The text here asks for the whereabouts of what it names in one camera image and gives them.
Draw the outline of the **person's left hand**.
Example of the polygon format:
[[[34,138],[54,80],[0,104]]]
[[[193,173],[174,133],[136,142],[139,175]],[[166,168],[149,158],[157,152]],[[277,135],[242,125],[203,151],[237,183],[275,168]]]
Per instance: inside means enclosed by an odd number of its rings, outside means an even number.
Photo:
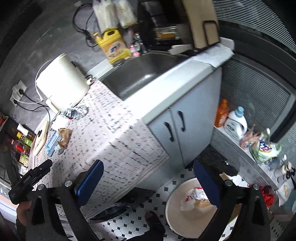
[[[31,201],[24,201],[21,202],[16,209],[17,219],[24,226],[27,226],[29,223],[27,211],[30,209],[31,205]]]

